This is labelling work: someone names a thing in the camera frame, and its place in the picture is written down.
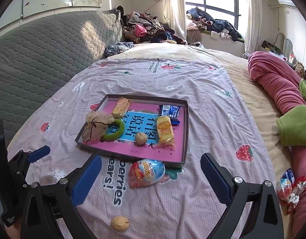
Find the person's left hand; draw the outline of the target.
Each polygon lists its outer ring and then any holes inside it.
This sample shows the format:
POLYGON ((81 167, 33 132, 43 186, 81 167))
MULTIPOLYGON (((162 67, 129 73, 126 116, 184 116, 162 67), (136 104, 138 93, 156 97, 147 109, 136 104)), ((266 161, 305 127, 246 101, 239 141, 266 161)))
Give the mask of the person's left hand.
POLYGON ((20 239, 21 222, 22 222, 22 219, 18 219, 10 227, 6 227, 5 226, 5 230, 6 230, 7 235, 9 236, 9 238, 11 238, 11 239, 20 239))

